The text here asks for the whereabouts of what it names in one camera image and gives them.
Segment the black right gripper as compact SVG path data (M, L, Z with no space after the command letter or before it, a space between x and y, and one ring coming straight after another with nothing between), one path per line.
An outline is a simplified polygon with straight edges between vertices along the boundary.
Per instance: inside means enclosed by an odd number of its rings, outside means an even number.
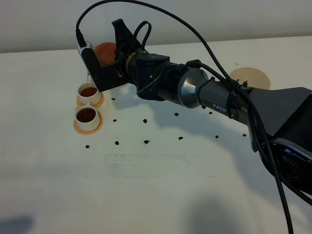
M136 86L141 99L177 101L180 75L168 56L151 54L145 44L152 26L143 21L131 32L122 19L113 21L116 47L115 61L101 67L96 86L99 91L130 83Z

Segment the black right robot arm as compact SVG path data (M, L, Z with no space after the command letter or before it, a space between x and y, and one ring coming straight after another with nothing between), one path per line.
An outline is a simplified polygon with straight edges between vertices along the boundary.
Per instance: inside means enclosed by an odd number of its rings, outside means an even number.
M265 90L224 78L199 60L186 64L150 54L123 20L113 22L115 62L104 67L106 91L126 83L141 99L211 108L249 129L252 149L259 152L278 187L287 186L307 203L312 199L312 92L306 88Z

